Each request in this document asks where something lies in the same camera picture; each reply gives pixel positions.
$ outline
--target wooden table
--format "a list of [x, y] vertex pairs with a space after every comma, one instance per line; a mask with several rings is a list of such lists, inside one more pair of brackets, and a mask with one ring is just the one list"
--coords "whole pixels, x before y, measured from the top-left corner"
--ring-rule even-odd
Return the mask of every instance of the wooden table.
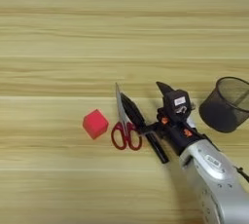
[[[118, 151], [115, 86], [153, 123], [156, 81], [199, 105], [226, 75], [249, 79], [249, 0], [0, 0], [0, 223], [202, 223], [178, 159], [144, 141]], [[92, 141], [83, 116], [108, 132]], [[248, 123], [197, 126], [249, 170]], [[248, 190], [248, 185], [241, 180]]]

